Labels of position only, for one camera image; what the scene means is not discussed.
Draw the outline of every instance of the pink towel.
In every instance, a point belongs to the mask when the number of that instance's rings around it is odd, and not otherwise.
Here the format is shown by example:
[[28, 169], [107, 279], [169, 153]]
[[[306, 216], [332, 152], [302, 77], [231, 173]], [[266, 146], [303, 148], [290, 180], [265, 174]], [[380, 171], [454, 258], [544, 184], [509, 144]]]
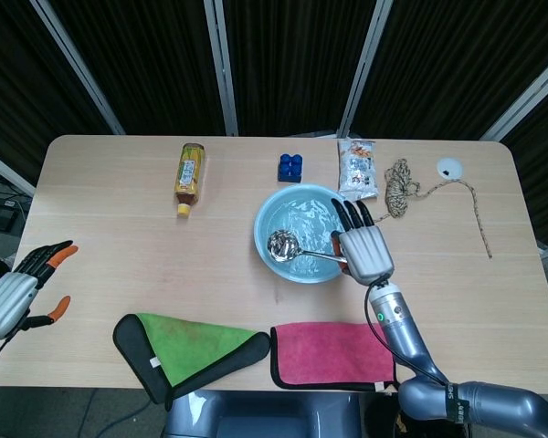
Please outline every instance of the pink towel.
[[392, 354], [367, 324], [298, 322], [272, 328], [271, 337], [270, 370], [281, 388], [373, 391], [395, 381]]

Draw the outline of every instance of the robotic arm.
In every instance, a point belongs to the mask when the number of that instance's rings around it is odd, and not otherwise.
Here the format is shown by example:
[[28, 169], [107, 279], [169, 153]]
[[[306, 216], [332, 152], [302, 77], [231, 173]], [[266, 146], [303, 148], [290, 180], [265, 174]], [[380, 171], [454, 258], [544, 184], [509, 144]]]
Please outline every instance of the robotic arm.
[[336, 252], [341, 248], [347, 259], [343, 271], [368, 287], [365, 313], [370, 327], [374, 329], [367, 301], [396, 363], [416, 374], [399, 388], [402, 410], [419, 421], [474, 423], [521, 436], [548, 438], [548, 401], [540, 395], [477, 381], [448, 381], [430, 357], [399, 287], [388, 280], [394, 263], [367, 208], [357, 202], [360, 216], [351, 203], [346, 201], [343, 207], [337, 200], [332, 202], [345, 229], [333, 237], [333, 245]]
[[57, 267], [78, 251], [72, 241], [42, 246], [32, 251], [15, 272], [0, 278], [0, 351], [20, 330], [55, 323], [63, 316], [70, 297], [63, 297], [48, 315], [29, 317], [30, 305]]

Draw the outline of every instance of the white round object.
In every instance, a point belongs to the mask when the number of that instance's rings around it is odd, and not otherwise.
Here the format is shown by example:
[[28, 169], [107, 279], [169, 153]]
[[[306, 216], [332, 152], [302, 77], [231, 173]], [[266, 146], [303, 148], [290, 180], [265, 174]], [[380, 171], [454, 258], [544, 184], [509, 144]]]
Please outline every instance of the white round object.
[[438, 174], [445, 180], [458, 180], [463, 176], [463, 165], [454, 158], [441, 158], [437, 164]]

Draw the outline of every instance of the bottle cap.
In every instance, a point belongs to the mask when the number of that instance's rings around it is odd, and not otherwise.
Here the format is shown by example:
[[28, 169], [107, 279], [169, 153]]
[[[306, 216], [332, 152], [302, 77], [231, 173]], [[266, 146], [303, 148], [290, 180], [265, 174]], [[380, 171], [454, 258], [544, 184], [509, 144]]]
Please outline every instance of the bottle cap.
[[189, 213], [191, 213], [191, 205], [188, 203], [179, 203], [176, 207], [176, 213], [179, 216], [189, 217]]

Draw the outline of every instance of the light blue bowl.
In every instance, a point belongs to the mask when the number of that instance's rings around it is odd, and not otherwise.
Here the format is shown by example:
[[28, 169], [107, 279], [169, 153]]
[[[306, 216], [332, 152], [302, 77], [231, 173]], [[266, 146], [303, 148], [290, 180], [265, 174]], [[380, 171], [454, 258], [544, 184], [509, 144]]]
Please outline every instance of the light blue bowl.
[[277, 230], [294, 233], [302, 249], [332, 254], [331, 233], [343, 231], [331, 199], [337, 192], [313, 184], [296, 184], [271, 195], [254, 222], [254, 242], [264, 263], [276, 274], [297, 283], [322, 283], [341, 274], [336, 262], [300, 255], [281, 263], [270, 256], [266, 244]]

